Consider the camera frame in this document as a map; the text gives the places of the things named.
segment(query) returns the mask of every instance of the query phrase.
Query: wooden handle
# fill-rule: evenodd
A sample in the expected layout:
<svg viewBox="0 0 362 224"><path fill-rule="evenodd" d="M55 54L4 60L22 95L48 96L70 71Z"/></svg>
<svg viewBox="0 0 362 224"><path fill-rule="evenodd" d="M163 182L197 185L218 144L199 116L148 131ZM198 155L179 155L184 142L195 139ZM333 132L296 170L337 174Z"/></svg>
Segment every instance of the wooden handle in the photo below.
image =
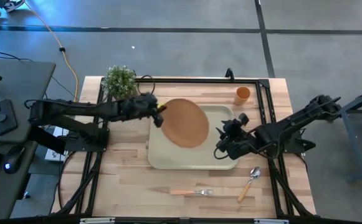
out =
<svg viewBox="0 0 362 224"><path fill-rule="evenodd" d="M250 188L250 183L246 184L245 187L243 188L241 194L239 195L239 197L237 198L237 202L242 203L244 196L247 194L247 191Z"/></svg>
<svg viewBox="0 0 362 224"><path fill-rule="evenodd" d="M171 195L188 195L188 194L195 194L193 190L172 190L170 192Z"/></svg>

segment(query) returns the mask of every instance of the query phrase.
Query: wooden table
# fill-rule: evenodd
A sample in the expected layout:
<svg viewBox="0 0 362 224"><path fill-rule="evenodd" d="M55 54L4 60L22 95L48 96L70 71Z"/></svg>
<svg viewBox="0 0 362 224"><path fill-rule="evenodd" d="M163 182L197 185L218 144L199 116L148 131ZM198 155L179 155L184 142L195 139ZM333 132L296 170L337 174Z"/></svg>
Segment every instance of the wooden table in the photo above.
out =
<svg viewBox="0 0 362 224"><path fill-rule="evenodd" d="M101 77L85 77L81 102L96 103ZM270 80L277 120L292 114L286 81ZM160 103L173 98L186 98L198 104L223 104L233 109L235 116L245 112L250 118L246 130L261 124L257 93L253 85L251 97L243 106L232 104L236 84L157 83L155 96ZM151 91L152 84L143 83L141 91ZM92 118L77 117L91 122ZM267 160L250 153L239 159L231 170L156 170L147 160L149 138L148 119L110 123L110 141L103 155L93 216L108 217L204 217L204 218L271 218L275 217L274 200ZM299 157L285 154L288 182L308 211L315 207L305 165ZM85 153L78 152L67 164L62 177L61 191L64 203L80 184ZM245 200L237 197L249 179L251 168L260 166L262 175L255 180ZM286 212L285 197L280 189L282 209ZM174 196L170 190L213 189L211 197ZM86 191L85 209L89 189ZM56 200L52 211L57 211Z"/></svg>

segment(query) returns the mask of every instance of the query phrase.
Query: plastic tray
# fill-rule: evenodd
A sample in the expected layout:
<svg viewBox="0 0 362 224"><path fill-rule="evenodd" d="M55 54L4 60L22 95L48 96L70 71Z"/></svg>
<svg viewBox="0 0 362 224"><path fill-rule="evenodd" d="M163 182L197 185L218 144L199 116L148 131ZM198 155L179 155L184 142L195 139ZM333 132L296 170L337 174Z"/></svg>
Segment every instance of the plastic tray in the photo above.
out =
<svg viewBox="0 0 362 224"><path fill-rule="evenodd" d="M237 160L230 158L217 160L214 150L219 141L216 128L222 129L221 121L234 119L233 111L224 105L200 105L206 113L210 128L207 139L198 147L188 149L173 144L160 128L156 128L153 120L150 124L148 161L156 169L196 169L196 170L229 170L236 166ZM217 156L225 156L217 151Z"/></svg>

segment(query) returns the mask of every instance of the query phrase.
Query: black metal frame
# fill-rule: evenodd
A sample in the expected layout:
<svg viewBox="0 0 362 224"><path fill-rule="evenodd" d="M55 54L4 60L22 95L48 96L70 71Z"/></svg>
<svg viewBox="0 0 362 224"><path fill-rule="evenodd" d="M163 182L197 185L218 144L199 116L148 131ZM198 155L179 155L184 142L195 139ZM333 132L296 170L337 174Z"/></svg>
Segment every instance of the black metal frame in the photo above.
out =
<svg viewBox="0 0 362 224"><path fill-rule="evenodd" d="M147 79L147 78L136 78L136 82L138 83L233 83L233 84L253 84L255 85L256 91L257 91L257 98L258 98L258 102L259 102L259 111L260 111L260 117L261 117L261 123L262 124L266 124L267 120L266 120L266 115L265 115L265 108L264 108L264 101L263 101L263 97L262 97L262 89L264 88L265 90L265 94L267 96L267 101L268 101L268 106L269 106L269 111L270 111L270 121L271 122L276 122L276 117L275 117L275 110L274 110L274 105L272 102L272 95L270 92L270 85L269 85L269 80L268 79L235 79L234 75L232 73L232 70L230 68L228 68L227 72L226 72L226 77L229 79L218 79L218 78L157 78L157 79ZM102 91L102 86L99 89L99 95L98 95L98 100L97 103L101 103L103 101L103 91ZM97 153L97 157L98 160L97 162L99 162L99 165L102 161L102 156L103 153L102 152L98 152ZM88 174L89 172L89 167L90 167L90 162L92 159L92 152L87 152L87 156L85 158L85 164L84 164L84 168L83 168L83 172L82 172L82 180L84 180L85 176ZM286 169L285 169L285 163L284 163L284 159L283 156L279 156L278 158L279 160L279 168L280 168L280 173L282 175L282 177L285 179L286 183L287 183L287 175L286 175ZM274 161L268 160L268 165L270 166L271 163L273 163L274 165ZM276 212L276 216L279 217L281 215L284 215L283 211L282 211L282 207L280 204L280 197L279 197L279 190L277 188L277 181L274 177L274 173L272 171L270 171L270 179L271 179L271 186L272 186L272 193L274 196L274 203L275 203L275 212ZM95 176L93 178L92 181L92 186L91 186L91 190L90 190L90 195L89 195L89 201L88 201L88 207L85 211L85 213L92 215L92 211L93 211L93 205L94 205L94 200L95 200L95 194L96 194L96 188L97 188L97 181L98 181L98 175ZM285 194L286 197L286 206L287 206L287 213L289 215L293 215L293 206L292 203L288 197L288 195ZM81 208L82 208L82 203L83 203L83 197L80 197L79 201L77 202L77 206L75 209L76 213L81 213Z"/></svg>

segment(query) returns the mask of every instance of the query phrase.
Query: gray floor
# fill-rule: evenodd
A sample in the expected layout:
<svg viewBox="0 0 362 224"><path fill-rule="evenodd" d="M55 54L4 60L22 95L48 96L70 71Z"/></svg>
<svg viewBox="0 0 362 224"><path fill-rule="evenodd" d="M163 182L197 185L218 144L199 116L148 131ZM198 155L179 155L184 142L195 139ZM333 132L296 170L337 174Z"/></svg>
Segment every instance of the gray floor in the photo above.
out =
<svg viewBox="0 0 362 224"><path fill-rule="evenodd" d="M52 26L259 28L253 0L28 2ZM362 30L362 0L261 0L260 3L267 29ZM22 6L11 15L4 13L0 25L42 24ZM260 34L58 32L57 35L81 82L86 75L104 75L111 65L127 65L140 75L221 77L227 67L232 67L237 77L269 76ZM361 94L362 35L268 34L268 43L275 76L287 79L295 111L317 94L341 96L341 105ZM55 62L54 76L74 91L74 78L57 49L48 32L0 30L0 51ZM55 82L50 84L47 94L50 98L72 99ZM304 137L317 143L316 148L307 152L307 163L318 214L362 221L362 181L349 184L344 180L345 175L355 171L355 158L343 124L340 120L333 124L318 121L308 126ZM19 202L12 216L49 212L55 184L56 179L51 175L33 177L27 190L38 197Z"/></svg>

